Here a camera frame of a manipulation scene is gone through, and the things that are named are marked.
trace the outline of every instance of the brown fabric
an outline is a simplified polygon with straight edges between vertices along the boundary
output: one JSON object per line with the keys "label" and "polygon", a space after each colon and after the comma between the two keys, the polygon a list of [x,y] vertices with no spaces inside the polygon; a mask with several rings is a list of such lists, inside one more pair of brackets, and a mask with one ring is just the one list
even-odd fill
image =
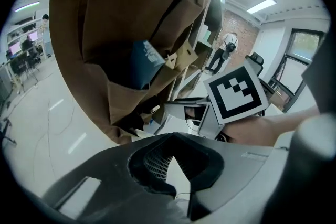
{"label": "brown fabric", "polygon": [[149,90],[125,87],[135,41],[166,56],[208,0],[50,0],[50,34],[63,78],[87,116],[112,140],[114,126],[179,72],[162,68]]}

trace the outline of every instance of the window frame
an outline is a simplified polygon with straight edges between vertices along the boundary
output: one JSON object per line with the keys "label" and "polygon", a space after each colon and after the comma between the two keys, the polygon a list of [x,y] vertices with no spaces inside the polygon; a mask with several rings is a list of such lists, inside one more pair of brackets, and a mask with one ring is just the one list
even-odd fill
{"label": "window frame", "polygon": [[288,110],[293,106],[293,104],[299,98],[300,93],[305,88],[306,83],[302,79],[302,81],[301,81],[299,87],[297,88],[297,90],[295,91],[295,93],[290,91],[287,86],[285,86],[284,84],[282,84],[280,81],[278,81],[276,79],[276,76],[279,74],[279,72],[281,72],[282,65],[284,65],[283,68],[285,68],[287,59],[297,61],[297,62],[299,62],[299,63],[301,63],[305,66],[308,66],[311,63],[311,60],[309,60],[307,58],[304,58],[304,57],[301,57],[301,56],[294,55],[294,54],[290,53],[290,51],[293,47],[295,33],[306,33],[306,34],[318,35],[319,36],[319,43],[318,43],[318,46],[317,46],[316,50],[318,50],[318,48],[320,47],[322,37],[324,36],[324,32],[322,32],[322,31],[296,29],[296,28],[292,29],[292,32],[290,34],[290,38],[288,40],[288,44],[287,44],[287,47],[286,47],[286,51],[285,51],[285,53],[284,53],[284,55],[281,59],[281,62],[279,64],[277,70],[275,71],[275,73],[273,74],[272,78],[269,80],[269,83],[268,83],[272,88],[273,87],[279,87],[282,91],[284,91],[289,96],[289,98],[290,98],[289,102],[283,106],[284,107],[283,113],[288,112]]}
{"label": "window frame", "polygon": [[295,34],[296,33],[304,33],[304,34],[311,34],[311,35],[319,36],[319,42],[318,42],[318,45],[317,45],[317,48],[316,48],[316,50],[317,50],[319,48],[320,44],[321,44],[321,38],[323,37],[324,32],[315,31],[315,30],[297,29],[297,28],[292,29],[292,32],[290,34],[290,38],[289,38],[289,41],[288,41],[288,45],[287,45],[287,48],[286,48],[286,54],[288,56],[291,56],[291,57],[295,58],[297,61],[304,63],[305,65],[309,65],[311,63],[310,59],[305,58],[305,57],[300,56],[300,55],[293,54],[293,53],[290,52],[292,47],[294,46],[294,39],[295,39]]}

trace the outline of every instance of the chair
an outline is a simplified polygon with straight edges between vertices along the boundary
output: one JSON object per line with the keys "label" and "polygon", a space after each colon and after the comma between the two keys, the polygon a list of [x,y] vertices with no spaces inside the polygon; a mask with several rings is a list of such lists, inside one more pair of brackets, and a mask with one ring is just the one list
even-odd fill
{"label": "chair", "polygon": [[257,74],[257,76],[259,76],[260,73],[262,72],[262,70],[264,69],[263,68],[263,64],[264,64],[263,57],[261,57],[259,54],[255,53],[255,52],[253,52],[253,54],[251,56],[249,56],[249,55],[245,56],[245,59],[250,63],[253,70]]}

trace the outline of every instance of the brick wall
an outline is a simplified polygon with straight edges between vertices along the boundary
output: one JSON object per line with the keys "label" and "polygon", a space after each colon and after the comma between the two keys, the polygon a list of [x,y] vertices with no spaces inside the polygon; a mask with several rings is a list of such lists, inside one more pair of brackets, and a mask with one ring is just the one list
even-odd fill
{"label": "brick wall", "polygon": [[222,44],[223,36],[226,33],[235,32],[238,38],[238,48],[235,53],[231,55],[230,61],[227,64],[228,67],[236,67],[243,63],[245,56],[249,55],[252,51],[252,47],[257,39],[259,28],[253,26],[248,21],[244,20],[237,14],[224,10],[223,12],[223,30],[218,37],[217,42]]}

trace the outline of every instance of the pink screen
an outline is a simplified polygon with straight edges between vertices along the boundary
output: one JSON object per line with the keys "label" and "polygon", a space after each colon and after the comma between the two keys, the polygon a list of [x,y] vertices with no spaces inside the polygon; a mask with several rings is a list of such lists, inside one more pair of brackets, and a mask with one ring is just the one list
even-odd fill
{"label": "pink screen", "polygon": [[30,36],[30,38],[31,38],[32,41],[35,41],[35,40],[38,39],[38,37],[37,37],[37,31],[29,34],[29,36]]}
{"label": "pink screen", "polygon": [[11,50],[12,54],[18,53],[19,51],[21,51],[20,42],[15,43],[9,49]]}

